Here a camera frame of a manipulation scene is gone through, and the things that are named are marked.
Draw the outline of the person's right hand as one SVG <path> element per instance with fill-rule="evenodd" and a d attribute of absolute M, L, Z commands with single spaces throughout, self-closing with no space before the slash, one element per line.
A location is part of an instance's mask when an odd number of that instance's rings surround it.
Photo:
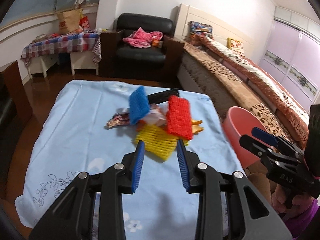
<path fill-rule="evenodd" d="M 271 196 L 271 205 L 277 213 L 285 213 L 290 217 L 296 217 L 301 213 L 304 213 L 315 200 L 312 196 L 307 193 L 303 195 L 296 195 L 292 199 L 292 207 L 289 209 L 285 204 L 287 194 L 284 189 L 277 185 L 276 190 Z"/>

